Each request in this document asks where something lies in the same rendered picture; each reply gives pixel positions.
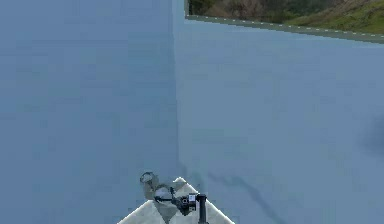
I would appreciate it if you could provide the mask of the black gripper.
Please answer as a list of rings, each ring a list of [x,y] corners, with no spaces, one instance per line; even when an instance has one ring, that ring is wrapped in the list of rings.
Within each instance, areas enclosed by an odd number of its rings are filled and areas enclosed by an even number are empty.
[[[154,200],[158,203],[160,202],[170,202],[172,204],[176,204],[179,201],[179,204],[177,205],[179,211],[182,215],[187,216],[189,213],[196,210],[196,201],[189,200],[188,196],[180,197],[179,199],[175,197],[175,189],[173,187],[170,187],[170,193],[172,198],[161,198],[159,196],[155,196]]]

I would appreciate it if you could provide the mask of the window with grey frame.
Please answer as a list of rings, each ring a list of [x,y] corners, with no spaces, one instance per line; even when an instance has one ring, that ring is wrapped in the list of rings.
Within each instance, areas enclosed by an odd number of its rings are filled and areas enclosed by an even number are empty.
[[[384,0],[183,0],[187,20],[384,45]]]

